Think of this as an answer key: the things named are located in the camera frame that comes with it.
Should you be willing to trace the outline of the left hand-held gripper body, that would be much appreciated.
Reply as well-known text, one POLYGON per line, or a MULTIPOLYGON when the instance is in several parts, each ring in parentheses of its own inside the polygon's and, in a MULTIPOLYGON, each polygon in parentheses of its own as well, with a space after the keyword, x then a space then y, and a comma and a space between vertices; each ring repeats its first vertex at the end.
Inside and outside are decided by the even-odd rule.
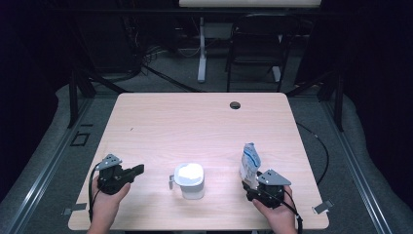
POLYGON ((113 195, 119 192, 126 183, 132 183, 135 177, 134 169, 123 169, 122 160, 113 154, 108 154, 95 167, 99 171, 98 189, 105 194, 113 195))

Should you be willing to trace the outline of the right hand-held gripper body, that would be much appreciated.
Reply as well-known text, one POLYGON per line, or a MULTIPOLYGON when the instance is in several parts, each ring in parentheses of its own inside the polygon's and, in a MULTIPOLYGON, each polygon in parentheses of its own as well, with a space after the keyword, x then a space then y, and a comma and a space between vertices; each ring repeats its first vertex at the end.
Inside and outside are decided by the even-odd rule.
POLYGON ((276 208, 284 201, 284 187, 290 185, 291 182, 280 175, 276 171, 269 169, 263 173, 262 177, 256 180, 258 182, 256 187, 256 193, 247 193, 246 198, 248 201, 256 199, 268 208, 276 208))

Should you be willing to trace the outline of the white and blue bag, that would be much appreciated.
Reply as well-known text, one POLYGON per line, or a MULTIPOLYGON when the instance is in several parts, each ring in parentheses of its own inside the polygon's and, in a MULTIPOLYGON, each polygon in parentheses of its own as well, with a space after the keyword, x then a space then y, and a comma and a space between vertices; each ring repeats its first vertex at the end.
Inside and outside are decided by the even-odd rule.
POLYGON ((257 172, 261 166, 261 159, 255 149, 253 142, 244 145, 243 155, 241 158, 240 175, 243 182, 251 187, 256 187, 257 172))

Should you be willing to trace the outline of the clear container with white lid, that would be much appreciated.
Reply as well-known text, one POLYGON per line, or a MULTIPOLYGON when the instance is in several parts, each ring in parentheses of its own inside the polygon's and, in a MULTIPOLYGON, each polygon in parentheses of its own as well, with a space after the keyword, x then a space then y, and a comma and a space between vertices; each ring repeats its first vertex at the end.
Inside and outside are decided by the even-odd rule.
POLYGON ((178 185, 182 197, 187 200, 200 200, 205 195, 205 171, 197 163, 180 164, 169 176, 169 189, 178 185))

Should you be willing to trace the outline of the person's right hand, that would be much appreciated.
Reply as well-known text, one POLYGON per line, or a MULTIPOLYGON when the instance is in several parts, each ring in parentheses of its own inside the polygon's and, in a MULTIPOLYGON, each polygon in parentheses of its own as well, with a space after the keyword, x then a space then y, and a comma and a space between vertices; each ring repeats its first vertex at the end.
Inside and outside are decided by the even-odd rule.
POLYGON ((270 209, 263 205, 260 201, 253 199, 252 204, 263 214, 273 230, 273 227, 293 226, 295 227, 294 213, 286 206, 279 206, 275 209, 270 209))

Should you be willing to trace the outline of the person's left hand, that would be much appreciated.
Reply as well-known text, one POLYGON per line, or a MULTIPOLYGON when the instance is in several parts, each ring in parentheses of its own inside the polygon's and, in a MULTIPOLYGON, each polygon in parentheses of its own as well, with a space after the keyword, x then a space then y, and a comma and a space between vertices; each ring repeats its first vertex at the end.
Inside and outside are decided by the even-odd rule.
POLYGON ((93 180, 93 226, 107 226, 111 228, 115 217, 119 211, 122 200, 126 197, 131 189, 131 185, 126 183, 123 188, 113 195, 108 195, 99 191, 97 187, 98 177, 93 180))

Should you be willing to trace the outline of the grey tape strip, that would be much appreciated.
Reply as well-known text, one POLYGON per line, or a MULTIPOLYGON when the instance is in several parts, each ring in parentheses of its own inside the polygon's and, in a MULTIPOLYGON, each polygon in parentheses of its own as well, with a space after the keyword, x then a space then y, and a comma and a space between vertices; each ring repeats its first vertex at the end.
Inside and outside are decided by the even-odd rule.
POLYGON ((62 215, 71 215, 73 212, 85 210, 87 207, 87 203, 75 204, 71 208, 65 208, 62 211, 62 215))
POLYGON ((334 204, 330 200, 327 200, 313 207, 313 212, 318 215, 321 213, 327 213, 329 209, 332 208, 333 206, 334 204))

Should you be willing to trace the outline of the white standing desk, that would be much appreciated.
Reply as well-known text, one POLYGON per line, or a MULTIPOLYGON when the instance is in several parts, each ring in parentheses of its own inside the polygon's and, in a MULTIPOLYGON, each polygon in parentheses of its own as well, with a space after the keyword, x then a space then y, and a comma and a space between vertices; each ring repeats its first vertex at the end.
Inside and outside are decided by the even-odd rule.
MULTIPOLYGON (((179 7, 185 10, 289 10, 317 9, 322 0, 178 0, 179 7)), ((200 60, 198 82, 204 83, 207 77, 207 44, 206 39, 228 39, 230 37, 229 22, 220 19, 212 22, 199 17, 200 60)))

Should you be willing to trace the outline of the dark curtain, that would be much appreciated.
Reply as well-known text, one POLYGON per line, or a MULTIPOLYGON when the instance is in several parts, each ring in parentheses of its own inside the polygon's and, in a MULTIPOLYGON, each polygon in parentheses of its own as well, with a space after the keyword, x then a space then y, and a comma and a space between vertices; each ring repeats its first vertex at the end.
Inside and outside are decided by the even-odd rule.
POLYGON ((371 0, 354 27, 345 92, 372 161, 413 209, 413 0, 371 0))
POLYGON ((0 202, 55 116, 64 85, 58 54, 39 0, 0 0, 0 202))

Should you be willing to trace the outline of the black folding chair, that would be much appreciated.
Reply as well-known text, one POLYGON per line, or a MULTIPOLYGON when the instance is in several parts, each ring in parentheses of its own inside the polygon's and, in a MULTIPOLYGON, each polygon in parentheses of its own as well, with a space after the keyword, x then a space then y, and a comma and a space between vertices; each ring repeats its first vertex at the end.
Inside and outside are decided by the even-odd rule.
POLYGON ((226 61, 226 91, 232 83, 232 66, 266 66, 269 72, 277 67, 282 87, 293 39, 300 29, 300 20, 286 14, 248 14, 238 18, 231 28, 230 48, 226 61))

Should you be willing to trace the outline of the aluminium floor rail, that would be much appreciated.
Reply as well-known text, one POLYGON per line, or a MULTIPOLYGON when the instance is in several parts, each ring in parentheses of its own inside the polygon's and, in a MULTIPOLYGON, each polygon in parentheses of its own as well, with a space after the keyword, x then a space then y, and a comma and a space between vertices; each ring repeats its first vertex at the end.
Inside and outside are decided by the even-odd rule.
POLYGON ((360 198, 370 216, 377 234, 394 234, 384 216, 374 192, 372 191, 363 171, 361 170, 356 154, 350 145, 346 133, 341 132, 334 121, 333 107, 328 102, 322 102, 320 105, 326 115, 330 128, 338 138, 340 145, 343 148, 347 168, 352 176, 354 184, 357 187, 358 194, 360 195, 360 198))
POLYGON ((17 185, 0 205, 3 234, 78 234, 68 227, 71 208, 92 161, 98 124, 92 119, 94 102, 84 99, 75 125, 66 127, 66 111, 56 119, 42 139, 17 185))

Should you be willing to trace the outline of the black metal frame post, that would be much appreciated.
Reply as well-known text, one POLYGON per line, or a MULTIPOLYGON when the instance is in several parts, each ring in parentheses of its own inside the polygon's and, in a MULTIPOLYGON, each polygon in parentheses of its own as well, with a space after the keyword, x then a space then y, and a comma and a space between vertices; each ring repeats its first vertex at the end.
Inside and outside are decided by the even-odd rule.
POLYGON ((69 80, 70 120, 68 129, 72 128, 79 118, 78 92, 81 92, 85 98, 95 97, 96 89, 93 82, 97 82, 117 94, 127 92, 127 90, 113 84, 96 72, 79 66, 74 67, 69 80))
POLYGON ((321 88, 318 93, 318 99, 321 101, 329 100, 332 94, 335 94, 333 121, 340 132, 343 132, 342 114, 344 100, 344 79, 338 71, 328 71, 309 82, 304 83, 298 88, 286 93, 288 97, 295 97, 305 90, 310 89, 315 84, 321 83, 321 88))

